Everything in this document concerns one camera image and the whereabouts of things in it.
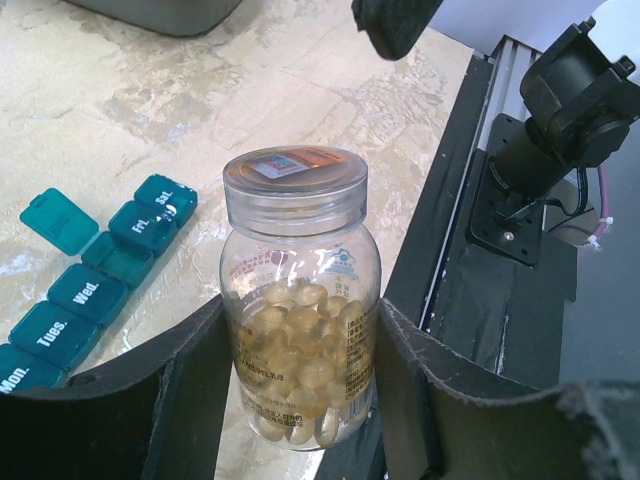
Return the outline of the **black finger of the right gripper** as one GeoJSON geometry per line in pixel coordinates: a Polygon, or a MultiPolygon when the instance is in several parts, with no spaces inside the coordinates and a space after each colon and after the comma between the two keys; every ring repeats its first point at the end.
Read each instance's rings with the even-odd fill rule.
{"type": "Polygon", "coordinates": [[[377,54],[400,60],[413,48],[442,0],[353,0],[357,30],[364,31],[377,54]]]}

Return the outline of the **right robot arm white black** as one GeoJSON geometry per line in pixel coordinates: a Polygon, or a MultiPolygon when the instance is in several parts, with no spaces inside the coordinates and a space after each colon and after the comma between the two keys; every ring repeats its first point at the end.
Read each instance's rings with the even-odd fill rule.
{"type": "Polygon", "coordinates": [[[479,151],[481,174],[465,233],[495,255],[537,263],[543,238],[596,244],[590,170],[620,149],[639,118],[639,5],[635,1],[356,1],[357,28],[386,60],[405,57],[433,28],[505,62],[492,92],[519,96],[479,151]]]}

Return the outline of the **clear pill bottle yellow capsules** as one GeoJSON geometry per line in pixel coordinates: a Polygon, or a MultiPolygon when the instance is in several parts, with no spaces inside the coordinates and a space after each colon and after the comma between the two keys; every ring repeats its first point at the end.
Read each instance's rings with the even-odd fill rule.
{"type": "Polygon", "coordinates": [[[367,164],[279,146],[231,160],[223,184],[220,286],[247,421],[272,444],[327,449],[373,395],[381,259],[364,224],[367,164]]]}

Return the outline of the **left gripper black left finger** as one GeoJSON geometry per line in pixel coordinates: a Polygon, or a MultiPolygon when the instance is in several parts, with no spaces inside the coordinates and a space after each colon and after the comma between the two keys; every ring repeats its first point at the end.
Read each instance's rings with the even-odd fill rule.
{"type": "Polygon", "coordinates": [[[1,397],[4,479],[211,479],[230,383],[221,297],[61,388],[1,397]]]}

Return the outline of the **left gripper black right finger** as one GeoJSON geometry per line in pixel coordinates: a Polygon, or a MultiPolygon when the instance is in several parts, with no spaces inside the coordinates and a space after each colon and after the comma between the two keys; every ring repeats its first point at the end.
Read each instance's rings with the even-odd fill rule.
{"type": "Polygon", "coordinates": [[[383,298],[375,373],[393,479],[636,479],[639,386],[536,390],[417,328],[383,298]]]}

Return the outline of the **teal weekly pill organizer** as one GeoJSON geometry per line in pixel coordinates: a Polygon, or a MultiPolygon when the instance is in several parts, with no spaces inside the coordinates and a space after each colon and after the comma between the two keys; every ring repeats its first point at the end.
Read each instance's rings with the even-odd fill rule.
{"type": "Polygon", "coordinates": [[[105,229],[61,191],[49,188],[21,222],[78,262],[17,322],[1,346],[1,392],[58,387],[96,347],[130,295],[177,238],[197,192],[166,176],[145,179],[105,229]]]}

